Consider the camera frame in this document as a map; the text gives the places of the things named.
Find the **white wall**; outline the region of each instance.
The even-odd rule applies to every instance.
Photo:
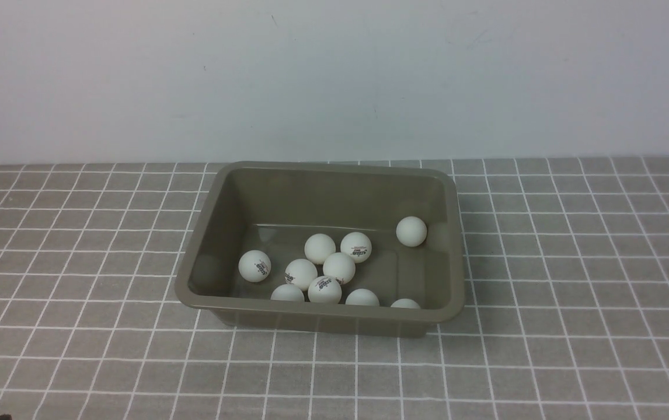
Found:
[[[0,0],[0,163],[634,152],[669,0]]]

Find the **table tennis ball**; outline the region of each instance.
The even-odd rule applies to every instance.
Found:
[[[314,303],[338,303],[340,298],[342,288],[334,277],[318,277],[308,288],[308,300]]]
[[[347,254],[333,253],[324,261],[322,272],[337,279],[340,285],[346,285],[356,274],[356,262]]]
[[[306,258],[314,264],[324,264],[324,260],[335,252],[337,252],[335,242],[323,233],[313,234],[303,247]]]
[[[308,286],[319,276],[316,266],[311,261],[299,258],[292,260],[285,269],[285,282],[306,292]]]
[[[303,292],[294,285],[279,285],[277,289],[273,290],[271,300],[288,300],[290,302],[303,302]]]
[[[407,216],[396,225],[396,238],[406,247],[417,247],[428,235],[428,228],[422,220]]]
[[[368,289],[358,289],[350,292],[345,299],[346,305],[379,306],[379,298]]]
[[[251,250],[241,256],[239,260],[239,273],[246,281],[258,284],[258,282],[267,279],[273,265],[270,263],[270,257],[266,253],[258,250]]]
[[[350,232],[340,242],[340,252],[356,263],[363,263],[371,256],[371,240],[361,232]]]
[[[399,299],[391,304],[392,308],[420,309],[420,305],[412,299]]]

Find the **rectangular container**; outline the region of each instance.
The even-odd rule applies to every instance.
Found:
[[[396,224],[406,216],[428,226],[418,247],[396,239]],[[339,248],[353,231],[370,238],[372,253],[343,285],[340,303],[365,288],[382,306],[270,300],[287,264],[305,258],[309,236],[326,233]],[[422,337],[464,307],[461,233],[457,189],[436,170],[238,162],[215,176],[175,290],[185,305],[209,309],[231,326]],[[248,250],[270,256],[271,273],[262,282],[238,272]],[[422,309],[389,307],[400,298]]]

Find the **ping pong ball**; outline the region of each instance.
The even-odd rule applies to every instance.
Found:
[[[412,299],[399,299],[391,304],[392,308],[420,309],[420,305]]]
[[[241,277],[253,284],[258,284],[258,282],[267,279],[272,267],[270,257],[259,250],[248,251],[239,260]]]
[[[324,260],[335,252],[337,252],[335,242],[323,233],[313,234],[303,246],[306,258],[314,264],[324,264]]]
[[[379,298],[368,289],[353,290],[345,299],[346,305],[379,306]]]
[[[396,225],[396,238],[406,247],[417,247],[428,235],[428,228],[422,220],[407,216]]]
[[[340,252],[356,263],[363,263],[371,256],[371,240],[361,232],[350,232],[340,242]]]
[[[314,303],[338,303],[340,298],[342,288],[334,277],[318,277],[308,288],[308,300]]]
[[[322,271],[325,276],[334,277],[340,285],[345,285],[356,274],[356,262],[344,253],[333,253],[324,261]]]
[[[287,300],[290,302],[303,302],[303,292],[294,285],[279,285],[277,289],[273,290],[271,300]]]
[[[289,285],[294,285],[303,292],[308,290],[308,286],[318,276],[319,272],[316,271],[316,266],[304,258],[290,261],[290,264],[285,269],[285,282]]]

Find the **table surface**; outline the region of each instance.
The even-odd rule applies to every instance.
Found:
[[[669,157],[360,164],[457,183],[467,306],[425,338],[233,329],[179,303],[221,164],[0,166],[0,413],[669,418]]]

